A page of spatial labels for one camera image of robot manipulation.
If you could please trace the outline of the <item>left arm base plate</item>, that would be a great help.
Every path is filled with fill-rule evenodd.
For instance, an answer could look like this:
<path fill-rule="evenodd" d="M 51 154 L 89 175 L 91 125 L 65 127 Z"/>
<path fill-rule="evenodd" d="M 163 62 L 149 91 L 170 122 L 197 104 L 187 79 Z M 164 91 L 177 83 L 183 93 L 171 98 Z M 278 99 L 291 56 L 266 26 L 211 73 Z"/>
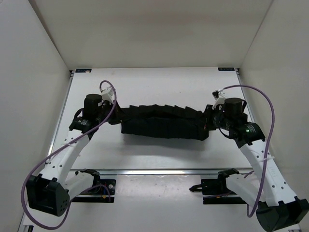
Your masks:
<path fill-rule="evenodd" d="M 74 203 L 114 203 L 116 176 L 101 176 L 98 184 L 105 187 L 84 191 L 73 199 Z"/>

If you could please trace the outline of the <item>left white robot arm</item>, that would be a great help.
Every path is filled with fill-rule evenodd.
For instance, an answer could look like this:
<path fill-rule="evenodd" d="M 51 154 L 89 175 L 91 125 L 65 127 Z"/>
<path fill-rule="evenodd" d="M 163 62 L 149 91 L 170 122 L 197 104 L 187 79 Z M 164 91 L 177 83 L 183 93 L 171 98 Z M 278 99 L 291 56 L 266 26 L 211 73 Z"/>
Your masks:
<path fill-rule="evenodd" d="M 83 108 L 75 113 L 69 126 L 63 149 L 49 158 L 38 175 L 31 175 L 26 182 L 31 209 L 59 217 L 81 192 L 100 189 L 101 180 L 94 170 L 84 169 L 70 179 L 67 176 L 98 126 L 112 116 L 116 105 L 112 90 L 86 96 Z"/>

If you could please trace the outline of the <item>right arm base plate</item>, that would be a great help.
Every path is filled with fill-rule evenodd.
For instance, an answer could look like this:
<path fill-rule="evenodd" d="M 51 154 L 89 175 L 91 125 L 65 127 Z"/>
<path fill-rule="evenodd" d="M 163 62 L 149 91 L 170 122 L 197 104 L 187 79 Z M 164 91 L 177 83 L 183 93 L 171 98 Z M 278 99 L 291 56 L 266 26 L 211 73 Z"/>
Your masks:
<path fill-rule="evenodd" d="M 201 183 L 189 188 L 191 192 L 201 192 L 204 205 L 246 204 L 236 193 L 221 185 L 218 179 L 201 179 Z"/>

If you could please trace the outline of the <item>black pleated skirt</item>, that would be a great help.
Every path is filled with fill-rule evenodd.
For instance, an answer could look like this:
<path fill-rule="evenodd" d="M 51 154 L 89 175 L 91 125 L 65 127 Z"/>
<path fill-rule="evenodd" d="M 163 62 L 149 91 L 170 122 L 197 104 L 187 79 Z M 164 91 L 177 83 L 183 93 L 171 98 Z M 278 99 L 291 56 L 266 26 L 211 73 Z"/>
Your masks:
<path fill-rule="evenodd" d="M 209 137 L 209 131 L 203 130 L 203 112 L 190 107 L 154 104 L 121 109 L 126 114 L 120 123 L 122 134 L 199 141 Z"/>

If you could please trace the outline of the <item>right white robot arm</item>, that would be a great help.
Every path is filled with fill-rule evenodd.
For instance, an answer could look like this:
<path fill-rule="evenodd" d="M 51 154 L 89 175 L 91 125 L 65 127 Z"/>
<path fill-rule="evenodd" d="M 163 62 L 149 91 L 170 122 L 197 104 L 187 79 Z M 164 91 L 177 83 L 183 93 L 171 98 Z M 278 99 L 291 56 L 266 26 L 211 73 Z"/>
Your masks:
<path fill-rule="evenodd" d="M 299 199 L 279 171 L 274 157 L 268 152 L 271 136 L 264 136 L 261 128 L 248 121 L 244 112 L 246 101 L 240 98 L 222 99 L 205 109 L 206 128 L 226 130 L 225 138 L 234 140 L 248 160 L 259 187 L 234 168 L 218 173 L 217 179 L 192 186 L 191 192 L 216 189 L 218 197 L 229 193 L 238 195 L 247 204 L 247 216 L 257 216 L 267 232 L 299 223 L 309 211 L 309 202 Z"/>

